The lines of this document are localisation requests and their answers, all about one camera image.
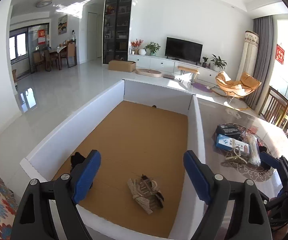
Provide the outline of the white low tv cabinet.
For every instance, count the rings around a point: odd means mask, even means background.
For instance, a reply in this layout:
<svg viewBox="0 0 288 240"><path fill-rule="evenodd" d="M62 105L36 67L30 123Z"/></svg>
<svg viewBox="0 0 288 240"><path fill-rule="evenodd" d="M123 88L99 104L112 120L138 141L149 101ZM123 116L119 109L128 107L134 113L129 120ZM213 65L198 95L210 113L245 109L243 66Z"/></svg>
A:
<svg viewBox="0 0 288 240"><path fill-rule="evenodd" d="M147 68L158 70L163 73L171 73L174 75L180 75L179 66L198 70L199 74L196 79L206 83L216 85L215 77L217 72L194 64L185 63L181 61L164 59L156 56L142 56L142 55L128 55L129 61L136 62L138 68Z"/></svg>

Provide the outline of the green potted plant left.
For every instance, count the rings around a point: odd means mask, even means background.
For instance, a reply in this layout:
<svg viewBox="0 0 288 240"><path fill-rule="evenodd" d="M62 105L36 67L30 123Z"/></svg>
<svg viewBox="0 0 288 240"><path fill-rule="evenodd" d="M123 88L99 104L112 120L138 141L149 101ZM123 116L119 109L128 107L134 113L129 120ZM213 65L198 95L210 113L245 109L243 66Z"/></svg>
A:
<svg viewBox="0 0 288 240"><path fill-rule="evenodd" d="M160 50L161 46L156 42L150 42L145 46L145 50L149 50L150 56L155 56L156 53Z"/></svg>

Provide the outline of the green potted plant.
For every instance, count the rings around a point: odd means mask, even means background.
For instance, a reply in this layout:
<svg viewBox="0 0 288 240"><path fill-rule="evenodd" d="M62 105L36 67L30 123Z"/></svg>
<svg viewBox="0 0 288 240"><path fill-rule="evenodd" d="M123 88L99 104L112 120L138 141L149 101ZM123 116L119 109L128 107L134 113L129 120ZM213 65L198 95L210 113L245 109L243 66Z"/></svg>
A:
<svg viewBox="0 0 288 240"><path fill-rule="evenodd" d="M160 50L161 46L156 42L150 42L145 46L145 50L149 50L150 56L155 56L156 53Z"/></svg>
<svg viewBox="0 0 288 240"><path fill-rule="evenodd" d="M216 72L220 72L226 69L227 63L220 56L212 55L211 62L213 63L213 69Z"/></svg>

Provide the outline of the gold rhinestone hair clip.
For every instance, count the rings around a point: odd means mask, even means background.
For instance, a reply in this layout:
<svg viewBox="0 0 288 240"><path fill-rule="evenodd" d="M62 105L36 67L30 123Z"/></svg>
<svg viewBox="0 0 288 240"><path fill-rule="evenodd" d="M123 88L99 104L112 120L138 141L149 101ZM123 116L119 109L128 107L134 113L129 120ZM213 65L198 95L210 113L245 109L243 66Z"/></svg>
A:
<svg viewBox="0 0 288 240"><path fill-rule="evenodd" d="M229 157L226 157L226 161L230 161L230 162L237 163L237 164L243 164L243 165L247 164L247 161L243 159L243 157L241 156L241 152L238 146L233 148L232 155Z"/></svg>

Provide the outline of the black odor removing bar box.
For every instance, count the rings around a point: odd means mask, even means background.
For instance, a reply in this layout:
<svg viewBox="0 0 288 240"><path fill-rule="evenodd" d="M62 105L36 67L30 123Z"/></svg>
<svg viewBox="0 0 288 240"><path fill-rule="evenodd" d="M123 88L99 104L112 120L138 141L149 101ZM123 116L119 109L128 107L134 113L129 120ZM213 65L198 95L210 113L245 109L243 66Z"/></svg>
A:
<svg viewBox="0 0 288 240"><path fill-rule="evenodd" d="M224 135L229 138L233 138L239 141L242 141L242 134L245 131L245 128L238 127L235 124L222 124L218 125L215 134L218 135Z"/></svg>

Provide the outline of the small wooden bench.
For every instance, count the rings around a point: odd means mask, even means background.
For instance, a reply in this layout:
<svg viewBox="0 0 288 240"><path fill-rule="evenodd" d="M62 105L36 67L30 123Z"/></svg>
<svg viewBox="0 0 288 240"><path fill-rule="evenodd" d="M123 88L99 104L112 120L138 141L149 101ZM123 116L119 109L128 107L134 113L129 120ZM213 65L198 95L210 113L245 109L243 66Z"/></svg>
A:
<svg viewBox="0 0 288 240"><path fill-rule="evenodd" d="M185 67L185 66L177 66L177 69L180 71L179 81L183 82L183 76L185 72L190 74L190 83L193 84L195 79L200 75L199 69L197 67Z"/></svg>

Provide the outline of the dark glass display cabinet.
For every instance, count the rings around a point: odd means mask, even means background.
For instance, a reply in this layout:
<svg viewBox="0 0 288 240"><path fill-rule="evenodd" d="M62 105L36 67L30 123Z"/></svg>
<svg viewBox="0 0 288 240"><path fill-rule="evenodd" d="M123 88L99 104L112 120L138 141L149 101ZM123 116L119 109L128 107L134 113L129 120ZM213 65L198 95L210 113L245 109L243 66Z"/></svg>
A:
<svg viewBox="0 0 288 240"><path fill-rule="evenodd" d="M132 0L105 0L102 60L127 61Z"/></svg>

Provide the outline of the black flat screen television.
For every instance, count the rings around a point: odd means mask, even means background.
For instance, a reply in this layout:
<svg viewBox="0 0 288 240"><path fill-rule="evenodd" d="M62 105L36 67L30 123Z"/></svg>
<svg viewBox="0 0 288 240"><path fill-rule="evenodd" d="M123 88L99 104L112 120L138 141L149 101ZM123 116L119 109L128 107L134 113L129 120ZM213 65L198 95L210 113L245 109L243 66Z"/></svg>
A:
<svg viewBox="0 0 288 240"><path fill-rule="evenodd" d="M165 56L198 63L201 59L202 48L203 45L196 42L167 37Z"/></svg>

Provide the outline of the covered standing air conditioner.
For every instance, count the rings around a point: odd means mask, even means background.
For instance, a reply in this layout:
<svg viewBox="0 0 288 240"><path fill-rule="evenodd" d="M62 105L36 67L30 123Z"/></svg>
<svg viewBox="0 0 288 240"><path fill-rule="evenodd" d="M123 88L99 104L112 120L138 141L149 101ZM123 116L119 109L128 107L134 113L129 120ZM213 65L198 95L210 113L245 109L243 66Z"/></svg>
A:
<svg viewBox="0 0 288 240"><path fill-rule="evenodd" d="M256 58L259 49L259 35L253 31L245 31L244 44L237 80L241 79L242 73L246 72L253 75Z"/></svg>

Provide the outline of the orange lounge chair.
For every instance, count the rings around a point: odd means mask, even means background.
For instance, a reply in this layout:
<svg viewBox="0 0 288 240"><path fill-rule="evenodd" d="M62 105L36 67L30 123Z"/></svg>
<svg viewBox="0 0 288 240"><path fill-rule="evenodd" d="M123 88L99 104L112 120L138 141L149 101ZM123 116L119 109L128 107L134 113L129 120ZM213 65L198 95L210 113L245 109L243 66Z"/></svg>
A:
<svg viewBox="0 0 288 240"><path fill-rule="evenodd" d="M231 102L234 99L243 99L246 96L255 92L261 83L246 72L243 72L240 80L233 81L225 71L218 72L215 77L216 85L209 90L219 96L226 96L230 98L229 102L226 102L226 106L231 106Z"/></svg>

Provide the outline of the brown cardboard box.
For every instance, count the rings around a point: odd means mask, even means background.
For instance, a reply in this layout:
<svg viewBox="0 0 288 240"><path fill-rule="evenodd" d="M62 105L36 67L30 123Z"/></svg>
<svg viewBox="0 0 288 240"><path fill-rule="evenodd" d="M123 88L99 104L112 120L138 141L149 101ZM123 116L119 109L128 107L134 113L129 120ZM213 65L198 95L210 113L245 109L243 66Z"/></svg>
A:
<svg viewBox="0 0 288 240"><path fill-rule="evenodd" d="M109 70L131 73L136 70L136 62L111 60L108 66Z"/></svg>

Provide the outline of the black velvet bow scrunchie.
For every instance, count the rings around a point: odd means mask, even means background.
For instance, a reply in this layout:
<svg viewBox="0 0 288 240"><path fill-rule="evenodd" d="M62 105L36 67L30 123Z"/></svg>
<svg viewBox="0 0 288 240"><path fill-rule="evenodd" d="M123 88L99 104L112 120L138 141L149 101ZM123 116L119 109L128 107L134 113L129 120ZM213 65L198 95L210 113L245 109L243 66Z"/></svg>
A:
<svg viewBox="0 0 288 240"><path fill-rule="evenodd" d="M84 157L79 152L76 152L70 157L72 176L72 184L75 191L90 190L94 180L94 154L95 151L91 151L87 157Z"/></svg>

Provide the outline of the distant dining table set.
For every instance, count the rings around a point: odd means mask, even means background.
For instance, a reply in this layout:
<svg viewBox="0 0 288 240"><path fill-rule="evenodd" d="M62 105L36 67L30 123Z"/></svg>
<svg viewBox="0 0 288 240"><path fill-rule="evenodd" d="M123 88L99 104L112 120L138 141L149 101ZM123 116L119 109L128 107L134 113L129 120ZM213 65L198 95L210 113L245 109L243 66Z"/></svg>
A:
<svg viewBox="0 0 288 240"><path fill-rule="evenodd" d="M66 61L68 68L77 65L77 48L76 41L68 40L64 45L57 47L56 49L51 49L50 47L45 47L42 50L32 52L33 64L35 70L37 70L39 65L43 65L45 71L50 72L52 70L53 64L59 69L63 68L63 60Z"/></svg>

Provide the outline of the red flower vase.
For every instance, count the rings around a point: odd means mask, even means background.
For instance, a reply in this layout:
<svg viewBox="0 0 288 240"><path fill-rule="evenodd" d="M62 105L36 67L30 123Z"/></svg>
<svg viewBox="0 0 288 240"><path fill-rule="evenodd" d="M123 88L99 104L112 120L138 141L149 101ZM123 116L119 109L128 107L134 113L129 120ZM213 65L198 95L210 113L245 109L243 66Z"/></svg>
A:
<svg viewBox="0 0 288 240"><path fill-rule="evenodd" d="M134 54L138 55L139 54L139 48L143 44L143 40L136 39L136 40L131 41L130 44L131 44L131 46L133 48Z"/></svg>

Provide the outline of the rhinestone bow hair claw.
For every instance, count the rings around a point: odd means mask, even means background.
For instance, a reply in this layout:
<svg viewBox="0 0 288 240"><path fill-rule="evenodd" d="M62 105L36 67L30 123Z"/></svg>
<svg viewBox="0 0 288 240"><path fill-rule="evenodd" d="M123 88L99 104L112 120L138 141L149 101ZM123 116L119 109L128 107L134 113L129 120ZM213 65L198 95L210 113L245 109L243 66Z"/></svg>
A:
<svg viewBox="0 0 288 240"><path fill-rule="evenodd" d="M128 179L127 186L132 194L132 198L147 214L152 214L155 210L163 209L164 197L158 184L152 178L141 175L137 179Z"/></svg>

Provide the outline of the small dark potted plant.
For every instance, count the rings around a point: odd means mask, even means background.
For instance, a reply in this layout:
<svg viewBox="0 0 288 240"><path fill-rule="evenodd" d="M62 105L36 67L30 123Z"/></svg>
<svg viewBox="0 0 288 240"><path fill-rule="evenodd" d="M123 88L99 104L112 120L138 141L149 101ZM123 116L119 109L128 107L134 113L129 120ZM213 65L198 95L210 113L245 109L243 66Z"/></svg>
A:
<svg viewBox="0 0 288 240"><path fill-rule="evenodd" d="M207 62L208 62L208 59L209 59L209 58L206 57L206 56L203 56L202 59L203 59L202 66L203 66L204 68L207 68Z"/></svg>

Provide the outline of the green potted plant right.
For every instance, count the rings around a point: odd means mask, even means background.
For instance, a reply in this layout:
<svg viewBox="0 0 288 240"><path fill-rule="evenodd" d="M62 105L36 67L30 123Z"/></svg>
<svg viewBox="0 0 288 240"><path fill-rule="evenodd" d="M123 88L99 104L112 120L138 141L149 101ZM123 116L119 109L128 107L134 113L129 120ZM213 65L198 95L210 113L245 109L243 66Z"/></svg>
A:
<svg viewBox="0 0 288 240"><path fill-rule="evenodd" d="M220 72L226 69L227 63L220 56L212 55L211 62L213 63L213 69L216 72Z"/></svg>

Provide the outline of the bag of cotton swabs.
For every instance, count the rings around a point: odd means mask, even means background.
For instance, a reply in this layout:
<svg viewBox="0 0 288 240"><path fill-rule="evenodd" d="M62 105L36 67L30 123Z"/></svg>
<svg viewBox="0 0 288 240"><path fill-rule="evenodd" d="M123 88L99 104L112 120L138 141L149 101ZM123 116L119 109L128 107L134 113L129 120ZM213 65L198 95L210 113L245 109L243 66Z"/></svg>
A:
<svg viewBox="0 0 288 240"><path fill-rule="evenodd" d="M254 166L260 166L261 160L257 138L251 133L246 133L246 138L249 144L249 163Z"/></svg>

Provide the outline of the grey curtain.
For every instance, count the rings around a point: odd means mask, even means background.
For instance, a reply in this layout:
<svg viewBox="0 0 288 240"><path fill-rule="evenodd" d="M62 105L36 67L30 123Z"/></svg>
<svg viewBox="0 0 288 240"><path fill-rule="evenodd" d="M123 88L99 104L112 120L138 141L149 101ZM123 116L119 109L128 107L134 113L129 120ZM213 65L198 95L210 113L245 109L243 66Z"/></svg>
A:
<svg viewBox="0 0 288 240"><path fill-rule="evenodd" d="M255 111L266 83L273 49L273 16L254 19L254 31L259 35L259 50L252 77L261 82L261 85L250 95L246 96L245 103Z"/></svg>

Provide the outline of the white cardboard storage box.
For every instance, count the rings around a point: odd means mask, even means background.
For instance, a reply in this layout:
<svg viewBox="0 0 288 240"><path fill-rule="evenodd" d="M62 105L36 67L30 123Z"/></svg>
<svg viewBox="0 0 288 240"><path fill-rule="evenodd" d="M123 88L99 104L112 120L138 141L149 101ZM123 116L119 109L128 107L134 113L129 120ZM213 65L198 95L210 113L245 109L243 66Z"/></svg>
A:
<svg viewBox="0 0 288 240"><path fill-rule="evenodd" d="M75 111L45 137L21 160L20 165L24 172L31 179L39 179L40 182L51 180L68 159L69 153L122 101L149 107L157 106L157 109L188 116L187 147L197 153L202 163L205 163L201 114L195 94L140 81L121 80ZM136 154L139 156L142 146L152 145L152 140L146 138L149 132L144 132L144 126L138 126L133 133L121 133L122 139L126 139L127 150L132 152L131 157ZM170 239L190 239L201 222L203 204L190 194L193 194L193 185L185 172L181 200L169 234ZM77 210L87 230L92 229L101 236L111 239L162 239L123 228L79 205Z"/></svg>

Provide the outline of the wooden dining chair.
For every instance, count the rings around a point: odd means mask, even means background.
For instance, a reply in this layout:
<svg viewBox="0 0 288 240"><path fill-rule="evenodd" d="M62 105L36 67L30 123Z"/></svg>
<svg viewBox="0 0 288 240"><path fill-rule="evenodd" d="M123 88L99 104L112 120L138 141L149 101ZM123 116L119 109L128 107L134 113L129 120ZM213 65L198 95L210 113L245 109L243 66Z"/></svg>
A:
<svg viewBox="0 0 288 240"><path fill-rule="evenodd" d="M260 115L267 122L286 132L288 130L288 98L270 86Z"/></svg>

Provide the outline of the red wall decoration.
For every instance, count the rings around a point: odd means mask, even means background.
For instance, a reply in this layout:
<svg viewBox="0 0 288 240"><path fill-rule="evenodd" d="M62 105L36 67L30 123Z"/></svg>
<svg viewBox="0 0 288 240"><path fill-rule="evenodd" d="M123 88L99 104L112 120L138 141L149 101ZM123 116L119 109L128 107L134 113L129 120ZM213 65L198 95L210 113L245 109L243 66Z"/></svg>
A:
<svg viewBox="0 0 288 240"><path fill-rule="evenodd" d="M275 59L278 61L280 64L284 64L284 55L285 51L282 49L280 45L276 45L276 51L275 51Z"/></svg>

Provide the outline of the blue white ointment box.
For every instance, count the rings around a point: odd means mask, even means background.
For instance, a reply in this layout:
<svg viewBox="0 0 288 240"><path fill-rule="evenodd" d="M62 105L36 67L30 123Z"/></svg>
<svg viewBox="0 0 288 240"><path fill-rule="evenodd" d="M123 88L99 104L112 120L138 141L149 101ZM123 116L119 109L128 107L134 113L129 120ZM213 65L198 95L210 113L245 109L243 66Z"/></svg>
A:
<svg viewBox="0 0 288 240"><path fill-rule="evenodd" d="M239 150L243 156L249 156L250 148L248 143L239 141L234 138L227 137L223 134L218 134L216 137L216 147L226 151Z"/></svg>

